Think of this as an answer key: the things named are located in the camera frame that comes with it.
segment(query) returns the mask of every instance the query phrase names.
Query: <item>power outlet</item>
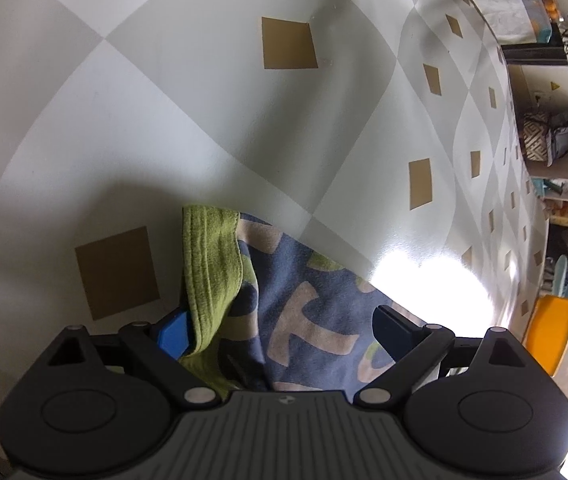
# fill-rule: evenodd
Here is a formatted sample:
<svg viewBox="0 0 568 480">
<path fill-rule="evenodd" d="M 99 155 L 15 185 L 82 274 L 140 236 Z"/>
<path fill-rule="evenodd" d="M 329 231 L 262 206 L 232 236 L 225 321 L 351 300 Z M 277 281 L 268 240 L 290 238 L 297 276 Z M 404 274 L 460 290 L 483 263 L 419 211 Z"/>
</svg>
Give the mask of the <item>power outlet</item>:
<svg viewBox="0 0 568 480">
<path fill-rule="evenodd" d="M 541 91 L 533 92 L 533 98 L 535 99 L 535 104 L 537 106 L 544 105 L 550 100 L 550 96 L 546 92 Z"/>
</svg>

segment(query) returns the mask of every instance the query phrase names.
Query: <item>black object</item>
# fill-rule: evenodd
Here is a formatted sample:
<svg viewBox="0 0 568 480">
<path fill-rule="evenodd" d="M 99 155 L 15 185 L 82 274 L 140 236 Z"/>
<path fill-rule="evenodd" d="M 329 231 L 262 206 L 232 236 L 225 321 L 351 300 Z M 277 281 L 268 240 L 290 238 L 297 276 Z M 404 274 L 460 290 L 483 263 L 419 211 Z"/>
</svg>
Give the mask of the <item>black object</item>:
<svg viewBox="0 0 568 480">
<path fill-rule="evenodd" d="M 561 478 L 568 400 L 506 329 L 455 338 L 385 306 L 373 327 L 397 362 L 354 405 L 341 392 L 194 400 L 212 391 L 150 325 L 69 327 L 0 407 L 0 442 L 33 480 Z M 428 382 L 449 367 L 469 368 Z"/>
<path fill-rule="evenodd" d="M 557 184 L 555 184 L 552 180 L 549 180 L 548 178 L 543 179 L 542 182 L 544 183 L 544 187 L 547 187 L 551 191 L 555 191 L 558 195 L 561 195 L 564 192 L 564 189 L 562 188 L 562 186 L 558 186 Z"/>
<path fill-rule="evenodd" d="M 564 40 L 557 23 L 551 23 L 552 33 L 548 43 L 520 43 L 502 45 L 504 59 L 511 65 L 567 66 Z"/>
</svg>

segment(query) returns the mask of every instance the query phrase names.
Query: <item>beige square tile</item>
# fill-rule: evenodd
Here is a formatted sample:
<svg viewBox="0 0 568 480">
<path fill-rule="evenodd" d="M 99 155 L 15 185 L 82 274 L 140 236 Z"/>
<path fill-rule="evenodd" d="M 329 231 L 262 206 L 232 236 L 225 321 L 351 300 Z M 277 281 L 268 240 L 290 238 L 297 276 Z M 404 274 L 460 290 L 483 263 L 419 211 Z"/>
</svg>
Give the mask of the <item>beige square tile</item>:
<svg viewBox="0 0 568 480">
<path fill-rule="evenodd" d="M 93 319 L 160 298 L 146 227 L 75 248 Z"/>
<path fill-rule="evenodd" d="M 471 152 L 471 178 L 480 175 L 481 155 L 482 152 Z"/>
<path fill-rule="evenodd" d="M 446 14 L 446 20 L 448 21 L 448 26 L 450 27 L 450 31 L 456 36 L 464 38 L 464 36 L 462 36 L 462 29 L 461 27 L 459 27 L 458 20 L 456 20 L 452 16 L 449 16 L 448 14 Z"/>
<path fill-rule="evenodd" d="M 424 65 L 424 73 L 426 74 L 426 81 L 429 82 L 430 93 L 435 95 L 442 95 L 442 86 L 440 85 L 440 71 L 431 65 Z"/>
<path fill-rule="evenodd" d="M 497 98 L 495 97 L 495 90 L 488 87 L 488 96 L 491 100 L 491 108 L 497 108 Z"/>
<path fill-rule="evenodd" d="M 262 50 L 267 69 L 317 68 L 308 23 L 262 17 Z"/>
<path fill-rule="evenodd" d="M 408 163 L 410 181 L 410 209 L 432 202 L 433 184 L 430 174 L 430 159 Z"/>
</svg>

